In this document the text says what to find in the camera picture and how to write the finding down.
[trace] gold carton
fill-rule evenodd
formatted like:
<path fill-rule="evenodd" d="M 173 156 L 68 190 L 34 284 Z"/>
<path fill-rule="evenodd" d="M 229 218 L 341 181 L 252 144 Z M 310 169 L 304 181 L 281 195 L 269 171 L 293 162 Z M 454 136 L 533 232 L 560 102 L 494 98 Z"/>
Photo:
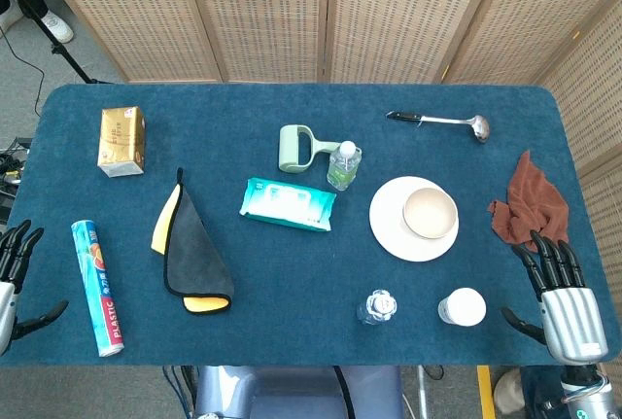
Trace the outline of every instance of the gold carton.
<path fill-rule="evenodd" d="M 139 107 L 101 111 L 97 166 L 111 178 L 143 173 L 145 119 Z"/>

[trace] table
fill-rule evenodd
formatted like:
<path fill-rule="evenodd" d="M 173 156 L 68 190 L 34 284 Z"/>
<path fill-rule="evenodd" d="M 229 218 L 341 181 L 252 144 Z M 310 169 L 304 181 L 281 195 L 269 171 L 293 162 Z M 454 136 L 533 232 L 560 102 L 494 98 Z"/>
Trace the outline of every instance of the table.
<path fill-rule="evenodd" d="M 147 120 L 146 172 L 108 178 L 96 166 L 100 111 L 139 105 Z M 385 120 L 389 110 L 489 119 L 481 145 L 465 126 Z M 253 176 L 329 190 L 328 159 L 299 175 L 278 170 L 279 128 L 309 125 L 322 140 L 363 148 L 356 181 L 340 192 L 331 232 L 238 214 Z M 32 256 L 18 315 L 65 314 L 13 344 L 2 365 L 539 365 L 543 346 L 514 331 L 500 308 L 538 322 L 520 261 L 491 231 L 487 206 L 505 199 L 519 156 L 532 160 L 570 205 L 570 240 L 599 302 L 609 357 L 620 330 L 594 235 L 551 94 L 539 87 L 416 85 L 67 86 L 49 98 L 11 223 L 46 233 Z M 235 284 L 225 313 L 195 316 L 166 292 L 162 258 L 150 249 L 178 166 Z M 443 257 L 411 263 L 385 252 L 368 223 L 376 190 L 397 176 L 430 179 L 456 200 L 460 231 Z M 125 349 L 100 359 L 88 318 L 70 225 L 93 219 L 108 267 Z M 438 302 L 468 286 L 488 303 L 474 328 L 442 323 Z M 363 326 L 355 308 L 372 290 L 397 299 L 395 318 Z"/>

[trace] robotic hand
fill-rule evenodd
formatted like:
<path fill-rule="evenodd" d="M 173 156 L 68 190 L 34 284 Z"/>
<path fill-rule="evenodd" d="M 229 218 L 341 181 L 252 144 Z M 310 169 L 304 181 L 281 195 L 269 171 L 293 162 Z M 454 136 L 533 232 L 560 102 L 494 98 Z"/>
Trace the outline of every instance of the robotic hand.
<path fill-rule="evenodd" d="M 28 271 L 30 255 L 43 236 L 43 229 L 39 227 L 24 238 L 29 228 L 30 220 L 26 220 L 0 237 L 0 356 L 7 352 L 14 339 L 51 324 L 69 303 L 62 300 L 49 313 L 37 319 L 17 322 L 17 300 Z"/>
<path fill-rule="evenodd" d="M 543 328 L 520 320 L 504 307 L 507 323 L 548 347 L 551 356 L 565 366 L 565 395 L 540 405 L 546 411 L 566 404 L 577 419 L 620 419 L 608 379 L 595 363 L 608 352 L 601 313 L 592 290 L 585 286 L 578 258 L 564 241 L 556 246 L 547 237 L 531 232 L 540 266 L 521 246 L 512 246 L 520 257 L 536 292 Z"/>

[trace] clear bottle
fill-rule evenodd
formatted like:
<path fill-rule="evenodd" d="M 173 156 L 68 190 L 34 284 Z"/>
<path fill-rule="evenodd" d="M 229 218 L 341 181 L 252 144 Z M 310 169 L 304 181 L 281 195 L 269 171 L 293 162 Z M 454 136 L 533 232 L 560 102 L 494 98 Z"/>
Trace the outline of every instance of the clear bottle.
<path fill-rule="evenodd" d="M 346 140 L 337 150 L 330 154 L 328 165 L 328 182 L 338 191 L 345 191 L 357 177 L 357 169 L 361 162 L 361 149 L 354 142 Z"/>
<path fill-rule="evenodd" d="M 359 307 L 357 318 L 364 325 L 378 325 L 387 322 L 397 311 L 397 302 L 385 290 L 376 290 Z"/>

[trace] bottle cap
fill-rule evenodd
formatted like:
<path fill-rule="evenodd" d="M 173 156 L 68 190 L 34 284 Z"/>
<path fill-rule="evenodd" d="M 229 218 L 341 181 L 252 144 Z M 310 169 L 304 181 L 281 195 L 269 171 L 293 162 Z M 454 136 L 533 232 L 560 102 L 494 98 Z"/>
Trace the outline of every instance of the bottle cap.
<path fill-rule="evenodd" d="M 447 311 L 455 324 L 472 327 L 486 316 L 486 301 L 474 289 L 460 288 L 447 298 Z"/>
<path fill-rule="evenodd" d="M 341 142 L 339 146 L 339 153 L 344 158 L 351 157 L 357 151 L 357 146 L 354 145 L 354 142 L 350 140 L 346 140 L 345 142 Z"/>
<path fill-rule="evenodd" d="M 380 295 L 373 301 L 373 310 L 382 315 L 396 313 L 396 300 L 389 295 Z"/>

